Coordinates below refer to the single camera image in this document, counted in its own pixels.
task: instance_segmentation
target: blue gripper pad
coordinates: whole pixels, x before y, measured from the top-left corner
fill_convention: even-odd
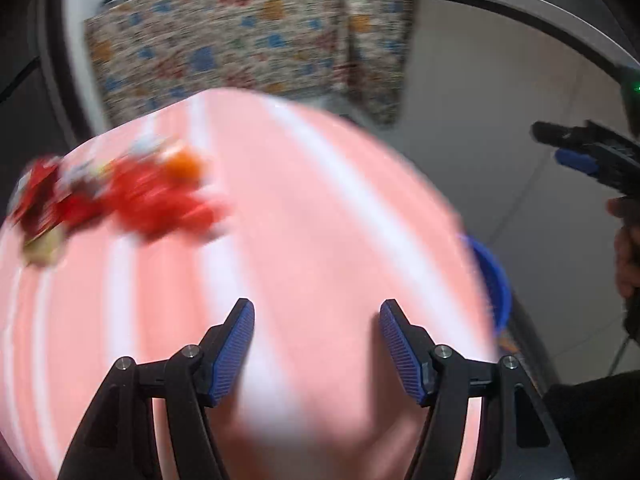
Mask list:
[[[415,402],[423,405],[427,394],[422,387],[422,368],[396,318],[386,303],[380,307],[380,330],[396,365],[402,386]]]
[[[214,404],[219,403],[220,399],[229,393],[236,380],[254,334],[254,322],[254,306],[250,301],[247,301],[238,320],[229,331],[218,357],[213,362],[209,397],[214,401]]]

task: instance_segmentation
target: black sleeve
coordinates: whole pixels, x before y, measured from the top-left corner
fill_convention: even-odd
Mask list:
[[[640,371],[556,384],[544,401],[579,480],[640,478]]]

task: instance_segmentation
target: white wall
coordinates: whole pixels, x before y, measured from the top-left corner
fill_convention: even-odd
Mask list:
[[[448,197],[510,276],[560,377],[603,376],[622,340],[612,190],[558,166],[530,125],[595,120],[628,133],[620,86],[505,16],[417,0],[401,117],[383,139]],[[630,350],[622,369],[640,368]]]
[[[102,0],[62,0],[65,41],[71,72],[94,135],[110,129],[84,40],[84,20],[95,16]]]

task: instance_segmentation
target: black cable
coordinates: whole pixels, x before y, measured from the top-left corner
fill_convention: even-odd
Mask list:
[[[628,336],[622,342],[622,345],[620,345],[620,348],[618,348],[618,352],[616,352],[616,356],[613,358],[613,362],[609,367],[607,377],[611,377],[615,373],[616,369],[618,368],[618,365],[620,364],[620,360],[622,359],[622,356],[625,354],[626,347],[629,345],[629,341],[631,341],[631,336]]]
[[[39,57],[35,57],[30,62],[28,62],[27,65],[22,70],[20,70],[20,72],[18,72],[18,75],[14,77],[14,79],[6,86],[6,88],[0,92],[0,104],[4,103],[9,97],[11,97],[11,94],[14,93],[14,90],[18,88],[18,86],[20,86],[20,83],[27,79],[31,72],[39,67]]]

